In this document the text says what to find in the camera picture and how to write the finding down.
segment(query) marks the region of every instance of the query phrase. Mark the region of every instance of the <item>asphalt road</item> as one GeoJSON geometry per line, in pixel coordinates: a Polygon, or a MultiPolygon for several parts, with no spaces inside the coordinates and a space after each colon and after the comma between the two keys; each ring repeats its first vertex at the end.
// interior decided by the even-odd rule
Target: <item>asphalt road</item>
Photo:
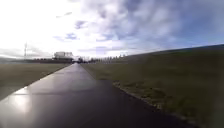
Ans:
{"type": "Polygon", "coordinates": [[[0,102],[1,128],[191,128],[80,65],[59,70],[0,102]]]}

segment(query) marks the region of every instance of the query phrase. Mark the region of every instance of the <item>sky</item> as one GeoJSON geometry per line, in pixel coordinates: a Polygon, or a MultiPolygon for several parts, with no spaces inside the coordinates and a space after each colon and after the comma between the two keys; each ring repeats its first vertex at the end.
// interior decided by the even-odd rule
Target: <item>sky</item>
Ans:
{"type": "Polygon", "coordinates": [[[105,57],[222,44],[223,0],[0,0],[0,57],[105,57]]]}

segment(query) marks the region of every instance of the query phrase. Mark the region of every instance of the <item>grassy embankment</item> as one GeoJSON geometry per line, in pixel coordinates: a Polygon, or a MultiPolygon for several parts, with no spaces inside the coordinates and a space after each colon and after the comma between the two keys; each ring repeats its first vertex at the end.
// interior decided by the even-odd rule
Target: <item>grassy embankment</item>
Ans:
{"type": "Polygon", "coordinates": [[[0,99],[49,75],[67,64],[0,64],[0,99]]]}
{"type": "Polygon", "coordinates": [[[222,122],[224,45],[127,56],[82,66],[97,79],[111,80],[149,104],[202,127],[222,122]]]}

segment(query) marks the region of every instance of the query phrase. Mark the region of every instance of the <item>pole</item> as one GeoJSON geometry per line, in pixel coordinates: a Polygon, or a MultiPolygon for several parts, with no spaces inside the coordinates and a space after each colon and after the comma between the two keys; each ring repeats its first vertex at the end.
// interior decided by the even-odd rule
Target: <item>pole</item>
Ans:
{"type": "Polygon", "coordinates": [[[24,47],[24,60],[26,59],[26,49],[27,49],[27,43],[25,43],[25,47],[24,47]]]}

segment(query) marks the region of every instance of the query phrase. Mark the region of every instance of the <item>building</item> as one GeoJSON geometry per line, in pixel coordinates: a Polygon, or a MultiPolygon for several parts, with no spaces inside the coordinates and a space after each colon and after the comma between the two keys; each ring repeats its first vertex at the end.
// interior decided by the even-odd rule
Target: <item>building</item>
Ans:
{"type": "Polygon", "coordinates": [[[55,59],[72,59],[73,54],[72,52],[56,52],[54,53],[55,59]]]}

